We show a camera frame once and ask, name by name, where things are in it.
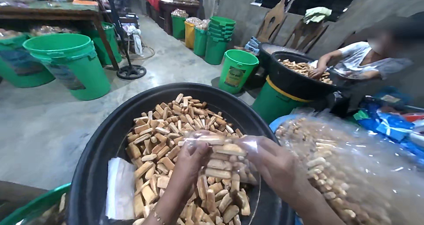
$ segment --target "white shirt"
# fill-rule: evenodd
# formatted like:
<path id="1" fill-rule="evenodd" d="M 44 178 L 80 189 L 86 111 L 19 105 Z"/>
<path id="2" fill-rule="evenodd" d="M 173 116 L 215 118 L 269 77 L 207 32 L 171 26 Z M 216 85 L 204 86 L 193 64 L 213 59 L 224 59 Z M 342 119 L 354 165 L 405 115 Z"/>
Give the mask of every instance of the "white shirt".
<path id="1" fill-rule="evenodd" d="M 360 74 L 365 71 L 377 70 L 379 71 L 381 78 L 386 79 L 389 74 L 399 72 L 412 64 L 412 61 L 406 58 L 386 58 L 361 66 L 361 62 L 371 50 L 368 42 L 364 41 L 350 44 L 339 50 L 342 51 L 344 59 L 333 69 L 342 75 L 344 75 L 347 71 L 352 71 L 353 74 Z M 316 60 L 311 65 L 316 67 L 317 62 L 318 61 Z"/>

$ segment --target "yellow bucket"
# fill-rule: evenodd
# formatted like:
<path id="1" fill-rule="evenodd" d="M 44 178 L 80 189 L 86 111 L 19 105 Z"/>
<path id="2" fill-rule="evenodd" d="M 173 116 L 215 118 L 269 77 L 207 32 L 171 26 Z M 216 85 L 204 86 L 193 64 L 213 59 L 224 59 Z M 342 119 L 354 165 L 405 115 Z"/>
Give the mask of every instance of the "yellow bucket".
<path id="1" fill-rule="evenodd" d="M 186 47 L 193 49 L 194 47 L 194 24 L 184 22 L 186 24 Z"/>

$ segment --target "black tub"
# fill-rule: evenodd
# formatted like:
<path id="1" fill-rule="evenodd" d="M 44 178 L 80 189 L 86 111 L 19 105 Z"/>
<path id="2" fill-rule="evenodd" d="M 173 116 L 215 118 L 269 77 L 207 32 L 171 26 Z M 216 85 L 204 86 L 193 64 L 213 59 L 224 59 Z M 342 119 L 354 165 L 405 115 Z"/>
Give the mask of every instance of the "black tub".
<path id="1" fill-rule="evenodd" d="M 128 160 L 124 146 L 119 145 L 126 141 L 133 119 L 152 110 L 157 103 L 171 102 L 179 93 L 208 102 L 209 109 L 221 111 L 243 133 L 277 141 L 268 125 L 246 103 L 220 89 L 197 83 L 173 83 L 146 90 L 114 110 L 87 143 L 72 178 L 68 225 L 109 224 L 104 215 L 109 159 L 119 156 Z M 263 180 L 260 187 L 249 193 L 252 213 L 260 194 L 252 224 L 293 225 L 293 210 Z M 250 221 L 250 217 L 241 219 L 244 225 Z"/>
<path id="2" fill-rule="evenodd" d="M 311 79 L 281 65 L 278 60 L 290 60 L 297 63 L 313 61 L 310 57 L 290 52 L 277 51 L 271 55 L 269 78 L 282 91 L 304 100 L 324 98 L 339 87 Z"/>

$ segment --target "concrete floor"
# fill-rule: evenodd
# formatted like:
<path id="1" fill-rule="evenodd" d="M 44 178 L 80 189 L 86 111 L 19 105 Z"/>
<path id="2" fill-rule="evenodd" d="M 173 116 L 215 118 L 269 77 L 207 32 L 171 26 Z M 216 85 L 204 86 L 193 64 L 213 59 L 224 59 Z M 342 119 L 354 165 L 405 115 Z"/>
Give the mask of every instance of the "concrete floor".
<path id="1" fill-rule="evenodd" d="M 91 135 L 120 104 L 160 85 L 211 85 L 220 76 L 221 65 L 206 63 L 150 18 L 140 17 L 140 29 L 143 41 L 156 51 L 150 59 L 133 60 L 147 74 L 127 81 L 105 69 L 112 89 L 102 98 L 79 101 L 57 80 L 35 88 L 0 84 L 0 180 L 42 189 L 69 183 Z M 254 101 L 248 93 L 239 98 L 249 105 Z"/>

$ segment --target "person's right hand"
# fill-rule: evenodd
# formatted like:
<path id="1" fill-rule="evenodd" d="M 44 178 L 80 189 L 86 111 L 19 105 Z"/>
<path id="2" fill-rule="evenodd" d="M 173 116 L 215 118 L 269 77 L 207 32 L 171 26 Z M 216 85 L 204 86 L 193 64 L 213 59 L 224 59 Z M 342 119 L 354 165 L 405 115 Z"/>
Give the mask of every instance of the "person's right hand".
<path id="1" fill-rule="evenodd" d="M 316 68 L 311 70 L 308 75 L 312 79 L 319 80 L 324 72 L 325 72 L 325 69 Z"/>
<path id="2" fill-rule="evenodd" d="M 274 141 L 264 136 L 246 136 L 239 139 L 237 145 L 248 152 L 247 159 L 255 165 L 266 183 L 292 207 L 297 206 L 301 195 L 314 189 L 298 158 Z"/>

